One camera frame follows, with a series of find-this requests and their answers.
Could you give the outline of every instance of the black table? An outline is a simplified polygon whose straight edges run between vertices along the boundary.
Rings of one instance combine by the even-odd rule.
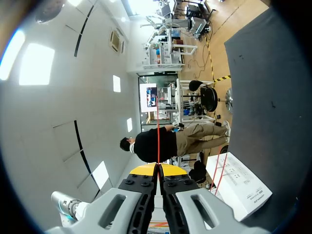
[[[273,231],[294,208],[312,160],[309,66],[272,8],[225,46],[234,98],[229,151],[273,192],[243,223]]]

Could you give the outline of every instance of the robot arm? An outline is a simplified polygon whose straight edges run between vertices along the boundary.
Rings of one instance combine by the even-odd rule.
[[[119,188],[111,188],[91,204],[54,192],[52,201],[57,209],[76,222],[67,227],[54,227],[47,233],[147,233],[158,175],[170,233],[269,233],[237,222],[229,206],[207,189],[198,188],[183,169],[168,164],[147,164],[133,169]]]

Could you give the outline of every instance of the wooden floor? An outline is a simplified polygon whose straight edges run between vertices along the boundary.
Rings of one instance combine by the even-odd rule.
[[[213,26],[212,33],[209,33],[211,40],[209,42],[209,48],[211,51],[211,59],[214,71],[214,78],[220,78],[230,75],[230,69],[228,64],[228,58],[225,51],[224,42],[231,38],[242,27],[268,9],[268,6],[261,0],[226,0],[219,2],[218,0],[206,0],[206,4],[210,9],[215,9],[211,17],[211,23]],[[179,79],[198,79],[198,80],[213,80],[211,72],[211,63],[208,57],[208,49],[204,47],[206,40],[198,41],[194,38],[183,34],[182,36],[184,44],[197,45],[198,49],[196,54],[192,56],[184,56],[185,67],[178,74]],[[224,98],[227,90],[231,87],[231,80],[226,79],[219,81],[215,85],[215,90],[219,98]],[[216,109],[216,115],[221,115],[221,119],[218,121],[223,123],[227,120],[232,124],[232,115],[226,109],[225,103],[219,102]],[[218,154],[219,148],[212,148],[210,155]],[[204,163],[206,164],[209,150],[205,151]]]

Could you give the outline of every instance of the white cardboard box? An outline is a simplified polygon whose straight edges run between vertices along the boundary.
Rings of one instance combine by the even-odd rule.
[[[227,154],[218,193],[220,193],[223,201],[233,209],[235,219],[242,221],[263,206],[272,195],[272,192],[233,154],[230,152]],[[216,186],[220,180],[225,155],[221,154],[219,156],[214,178]],[[215,173],[217,157],[218,155],[208,157],[206,170],[211,178]]]

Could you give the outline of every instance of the white shoe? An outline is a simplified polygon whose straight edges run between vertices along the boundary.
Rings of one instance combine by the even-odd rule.
[[[226,127],[225,136],[229,137],[231,135],[231,127],[228,121],[223,121],[223,126]]]

